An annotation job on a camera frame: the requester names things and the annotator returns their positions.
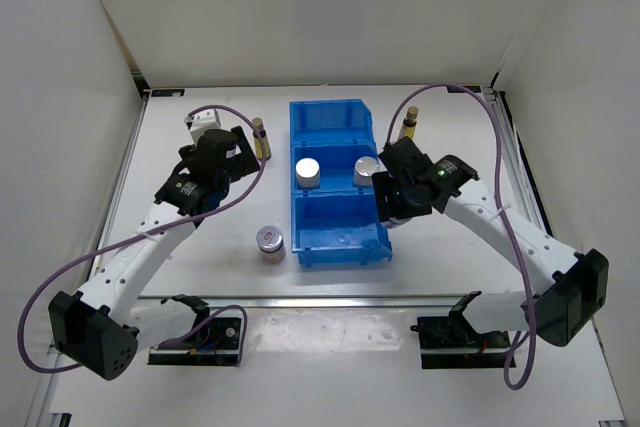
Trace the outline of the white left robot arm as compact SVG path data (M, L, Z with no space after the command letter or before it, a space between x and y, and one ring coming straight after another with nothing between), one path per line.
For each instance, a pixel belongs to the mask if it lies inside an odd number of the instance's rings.
M180 339L206 342L208 304L174 295L149 307L135 303L172 252L216 210L232 183L258 171L241 127L207 129L179 150L180 162L156 193L139 240L116 250L106 266L74 293L48 306L58 351L105 380L120 376L141 350Z

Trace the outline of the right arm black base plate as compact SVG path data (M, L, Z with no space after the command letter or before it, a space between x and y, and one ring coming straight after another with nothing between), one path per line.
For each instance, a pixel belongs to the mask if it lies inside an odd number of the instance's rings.
M410 331L418 336L423 370L500 369L511 347L507 332L466 338L448 317L418 317Z

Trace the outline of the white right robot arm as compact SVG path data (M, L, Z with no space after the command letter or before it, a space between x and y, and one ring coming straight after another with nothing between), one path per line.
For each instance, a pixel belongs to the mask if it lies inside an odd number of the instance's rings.
M609 262L580 253L497 204L477 171L454 155L438 161L409 138L384 146L372 177L378 219L388 225L439 212L474 232L524 275L520 292L465 295L437 319L440 336L470 347L485 334L532 329L566 346L604 305Z

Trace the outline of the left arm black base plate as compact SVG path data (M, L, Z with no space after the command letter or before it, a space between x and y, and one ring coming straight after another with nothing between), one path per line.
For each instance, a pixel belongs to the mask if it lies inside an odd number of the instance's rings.
M238 367L244 353L248 315L240 306L216 316L185 341L167 341L149 350L147 364L171 367Z

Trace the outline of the brown jar red label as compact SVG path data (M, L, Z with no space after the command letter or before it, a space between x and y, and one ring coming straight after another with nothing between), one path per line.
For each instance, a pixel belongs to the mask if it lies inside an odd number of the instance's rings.
M398 219L396 217L390 217L386 222L388 228L397 228L402 225L405 225L409 222L409 219Z
M280 263L286 256L283 233L274 225L261 227L256 234L256 243L262 259L267 263Z

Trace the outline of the blue plastic compartment bin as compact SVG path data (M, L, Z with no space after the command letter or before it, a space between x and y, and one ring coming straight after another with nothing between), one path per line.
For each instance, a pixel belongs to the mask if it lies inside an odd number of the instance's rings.
M307 268L389 260L392 244L378 221L372 187L353 185L362 156L377 157L372 113L360 99L294 101L289 105L291 251ZM295 165L320 165L320 186L300 189Z

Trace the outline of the white jar silver lid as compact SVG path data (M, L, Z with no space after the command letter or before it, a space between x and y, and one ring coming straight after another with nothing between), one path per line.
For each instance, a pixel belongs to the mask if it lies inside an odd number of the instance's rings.
M300 189L315 189L320 186L320 165L316 159L305 157L295 165L295 177Z
M353 169L353 185L356 187L371 187L372 177L379 171L378 159L371 156L358 158Z

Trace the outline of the yellow bottle with cork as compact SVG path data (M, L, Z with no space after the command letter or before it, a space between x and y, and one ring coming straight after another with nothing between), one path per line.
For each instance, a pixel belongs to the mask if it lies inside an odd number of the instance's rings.
M398 132L397 141L403 138L413 139L418 121L419 109L416 106L409 106Z
M263 120L260 117L254 117L252 119L252 124L254 126L253 137L256 157L259 160L268 161L271 159L271 147Z

